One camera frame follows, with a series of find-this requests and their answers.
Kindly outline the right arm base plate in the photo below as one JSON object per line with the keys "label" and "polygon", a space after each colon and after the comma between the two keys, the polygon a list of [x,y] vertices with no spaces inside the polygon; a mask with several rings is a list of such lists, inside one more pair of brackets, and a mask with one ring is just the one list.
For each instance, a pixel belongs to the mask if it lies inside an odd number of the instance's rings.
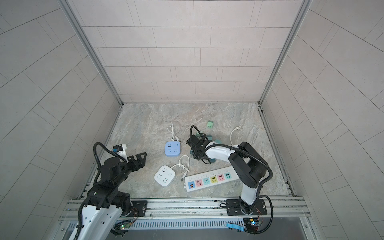
{"label": "right arm base plate", "polygon": [[268,214],[267,206],[263,199],[257,199],[252,205],[248,205],[241,199],[228,199],[224,208],[227,210],[228,216],[249,216]]}

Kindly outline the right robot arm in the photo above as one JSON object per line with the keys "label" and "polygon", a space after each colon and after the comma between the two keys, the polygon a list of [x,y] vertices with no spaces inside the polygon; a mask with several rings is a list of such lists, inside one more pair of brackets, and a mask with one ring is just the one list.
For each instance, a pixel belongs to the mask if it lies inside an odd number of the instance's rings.
{"label": "right robot arm", "polygon": [[215,159],[232,165],[243,183],[242,192],[237,200],[227,200],[220,207],[235,216],[256,214],[256,218],[246,220],[243,231],[252,235],[266,232],[272,225],[274,208],[271,198],[260,194],[263,185],[273,178],[273,171],[264,158],[247,142],[236,146],[218,144],[194,125],[190,127],[186,143],[197,161],[211,164]]}

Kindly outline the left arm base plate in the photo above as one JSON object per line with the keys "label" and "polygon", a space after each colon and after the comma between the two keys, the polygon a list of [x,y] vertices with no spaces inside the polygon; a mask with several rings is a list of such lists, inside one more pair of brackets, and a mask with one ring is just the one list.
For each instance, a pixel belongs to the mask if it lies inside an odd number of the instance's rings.
{"label": "left arm base plate", "polygon": [[121,218],[137,218],[137,217],[144,217],[146,214],[148,201],[139,201],[139,200],[133,200],[132,207],[129,210],[129,212],[125,215],[121,215]]}

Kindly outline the white long power strip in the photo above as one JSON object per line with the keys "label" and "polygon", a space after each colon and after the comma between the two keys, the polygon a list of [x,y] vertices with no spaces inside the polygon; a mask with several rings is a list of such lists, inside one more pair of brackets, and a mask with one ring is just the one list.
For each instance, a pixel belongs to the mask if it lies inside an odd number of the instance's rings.
{"label": "white long power strip", "polygon": [[201,190],[212,186],[239,180],[233,167],[225,167],[200,174],[186,176],[184,188],[187,192]]}

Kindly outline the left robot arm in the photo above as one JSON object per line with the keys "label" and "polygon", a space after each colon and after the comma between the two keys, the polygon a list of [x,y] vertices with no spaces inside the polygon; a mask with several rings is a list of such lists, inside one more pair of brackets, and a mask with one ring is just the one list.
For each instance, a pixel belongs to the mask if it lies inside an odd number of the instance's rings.
{"label": "left robot arm", "polygon": [[146,165],[147,153],[127,156],[124,145],[109,150],[96,142],[93,154],[98,166],[94,184],[78,210],[78,224],[71,240],[105,240],[108,234],[123,237],[145,208],[134,206],[130,194],[119,191],[119,186],[132,172]]}

